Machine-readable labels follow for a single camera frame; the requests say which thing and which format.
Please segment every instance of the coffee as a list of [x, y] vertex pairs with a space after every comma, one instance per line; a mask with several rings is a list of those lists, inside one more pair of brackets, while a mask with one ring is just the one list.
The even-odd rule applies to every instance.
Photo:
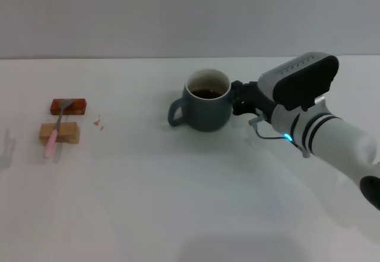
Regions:
[[196, 97], [200, 97], [201, 99], [216, 99], [217, 97], [221, 96], [220, 93], [214, 90], [195, 90], [191, 91], [191, 93]]

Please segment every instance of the mug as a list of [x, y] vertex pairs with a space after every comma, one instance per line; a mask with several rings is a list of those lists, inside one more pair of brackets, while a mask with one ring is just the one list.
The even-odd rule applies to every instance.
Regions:
[[[182, 116], [174, 118], [181, 108]], [[195, 130], [210, 132], [221, 128], [232, 112], [231, 83], [218, 70], [193, 73], [183, 88], [182, 97], [169, 108], [167, 121], [173, 127], [188, 124]]]

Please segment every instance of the white tabletop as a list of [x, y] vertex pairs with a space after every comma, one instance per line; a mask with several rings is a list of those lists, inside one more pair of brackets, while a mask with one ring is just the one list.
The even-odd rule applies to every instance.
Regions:
[[[332, 167], [260, 140], [250, 115], [209, 134], [166, 122], [193, 71], [247, 82], [286, 60], [0, 61], [0, 260], [378, 262], [380, 212]], [[380, 143], [380, 56], [339, 60], [327, 105]], [[64, 117], [80, 143], [47, 160], [39, 127], [66, 97], [87, 100]]]

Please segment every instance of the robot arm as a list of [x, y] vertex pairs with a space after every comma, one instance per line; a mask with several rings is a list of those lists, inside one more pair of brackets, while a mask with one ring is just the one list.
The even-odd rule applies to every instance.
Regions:
[[257, 82], [232, 83], [233, 114], [254, 113], [302, 151], [346, 174], [380, 210], [380, 165], [373, 164], [376, 141], [331, 114], [323, 94], [338, 71], [338, 59], [307, 53], [264, 73]]

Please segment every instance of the mug handle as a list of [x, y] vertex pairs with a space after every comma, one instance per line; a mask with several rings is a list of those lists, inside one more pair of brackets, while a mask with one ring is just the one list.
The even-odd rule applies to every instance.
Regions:
[[182, 100], [182, 98], [180, 98], [178, 100], [175, 100], [170, 105], [169, 113], [167, 114], [167, 121], [173, 127], [178, 127], [178, 126], [185, 123], [185, 119], [183, 118], [183, 116], [181, 116], [180, 118], [176, 118], [176, 119], [174, 118], [176, 111], [182, 106], [182, 102], [183, 102], [183, 100]]

